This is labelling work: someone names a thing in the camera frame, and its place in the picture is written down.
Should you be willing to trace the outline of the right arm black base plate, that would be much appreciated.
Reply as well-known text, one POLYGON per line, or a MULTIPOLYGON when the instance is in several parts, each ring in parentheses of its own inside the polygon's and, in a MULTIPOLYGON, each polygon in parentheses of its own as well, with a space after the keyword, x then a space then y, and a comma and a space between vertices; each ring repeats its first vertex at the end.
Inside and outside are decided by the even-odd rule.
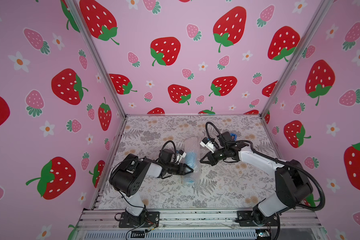
POLYGON ((256 211, 237 211, 234 222, 241 227, 277 227, 279 219, 276 215, 264 217, 261 212, 256 211))

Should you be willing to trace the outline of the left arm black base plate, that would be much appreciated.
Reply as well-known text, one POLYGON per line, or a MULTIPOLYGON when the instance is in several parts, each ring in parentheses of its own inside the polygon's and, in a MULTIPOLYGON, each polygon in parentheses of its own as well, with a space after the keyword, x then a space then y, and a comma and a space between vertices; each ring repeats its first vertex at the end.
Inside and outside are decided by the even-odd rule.
POLYGON ((142 211, 139 216, 123 212, 119 220, 119 228, 156 227, 160 222, 160 212, 142 211))

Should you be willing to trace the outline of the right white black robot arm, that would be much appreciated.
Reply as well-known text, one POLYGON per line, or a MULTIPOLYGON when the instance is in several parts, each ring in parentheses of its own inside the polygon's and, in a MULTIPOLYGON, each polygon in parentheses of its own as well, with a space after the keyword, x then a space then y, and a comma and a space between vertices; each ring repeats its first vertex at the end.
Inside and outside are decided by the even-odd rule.
POLYGON ((285 162, 262 154, 253 148, 250 141, 227 143, 221 148, 208 140, 200 142, 200 145, 209 150, 205 155, 207 160, 200 160, 202 164, 215 166, 231 158, 234 162, 250 164, 275 179, 275 192, 253 208, 252 216, 258 223, 276 213, 294 209, 313 192, 309 177, 301 170, 300 162, 285 162))

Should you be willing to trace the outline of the clear bubble wrap sheet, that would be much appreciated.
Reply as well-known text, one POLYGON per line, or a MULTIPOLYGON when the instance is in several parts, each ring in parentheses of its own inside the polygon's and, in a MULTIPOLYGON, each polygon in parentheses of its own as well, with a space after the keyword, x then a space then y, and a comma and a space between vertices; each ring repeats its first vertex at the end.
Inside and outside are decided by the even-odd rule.
POLYGON ((189 168, 186 168, 187 175, 182 177, 182 184, 187 186, 196 186, 201 178, 201 153, 200 153, 200 141, 197 137, 192 137, 188 140, 185 140, 184 151, 186 157, 181 160, 181 163, 188 165, 194 171, 192 173, 189 168))

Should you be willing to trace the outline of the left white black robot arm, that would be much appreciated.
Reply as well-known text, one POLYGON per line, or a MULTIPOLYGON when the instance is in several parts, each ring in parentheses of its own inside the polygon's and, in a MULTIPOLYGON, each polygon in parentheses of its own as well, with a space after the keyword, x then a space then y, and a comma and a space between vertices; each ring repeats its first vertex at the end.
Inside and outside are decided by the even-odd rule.
POLYGON ((151 160, 147 157, 139 158, 134 154, 128 154, 112 170, 109 178, 110 185, 127 202, 126 212, 133 217, 140 217, 146 211, 139 193, 146 177, 165 179, 172 175, 185 176, 193 173, 194 169, 179 162, 179 159, 186 155, 183 151, 177 153, 165 150, 164 153, 159 154, 157 160, 151 160))

